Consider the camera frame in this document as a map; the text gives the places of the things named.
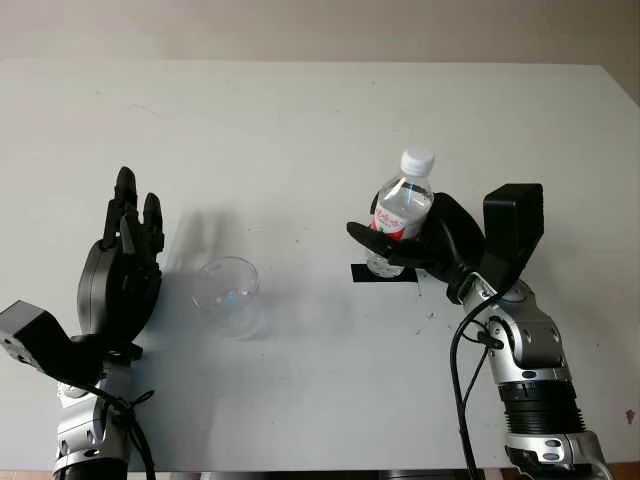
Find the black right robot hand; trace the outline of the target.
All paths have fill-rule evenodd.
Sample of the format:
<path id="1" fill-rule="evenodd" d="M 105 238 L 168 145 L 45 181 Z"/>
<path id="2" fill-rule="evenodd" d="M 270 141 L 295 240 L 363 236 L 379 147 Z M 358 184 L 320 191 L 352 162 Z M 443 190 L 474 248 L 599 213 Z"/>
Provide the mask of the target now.
<path id="1" fill-rule="evenodd" d="M 359 244 L 403 269 L 422 269 L 447 285 L 447 298 L 462 302 L 462 287 L 480 263 L 485 237 L 474 218 L 450 195 L 437 192 L 413 239 L 395 240 L 349 221 L 348 234 Z"/>

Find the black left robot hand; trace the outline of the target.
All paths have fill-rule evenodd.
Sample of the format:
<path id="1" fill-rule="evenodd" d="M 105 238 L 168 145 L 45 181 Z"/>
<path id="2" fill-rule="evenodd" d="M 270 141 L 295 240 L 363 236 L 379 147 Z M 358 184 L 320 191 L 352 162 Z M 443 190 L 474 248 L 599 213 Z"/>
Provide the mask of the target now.
<path id="1" fill-rule="evenodd" d="M 109 200 L 102 236 L 89 250 L 79 280 L 77 311 L 82 336 L 101 351 L 140 357 L 134 339 L 155 308 L 162 281 L 157 256 L 165 235 L 159 198 L 137 209 L 134 172 L 124 166 Z"/>

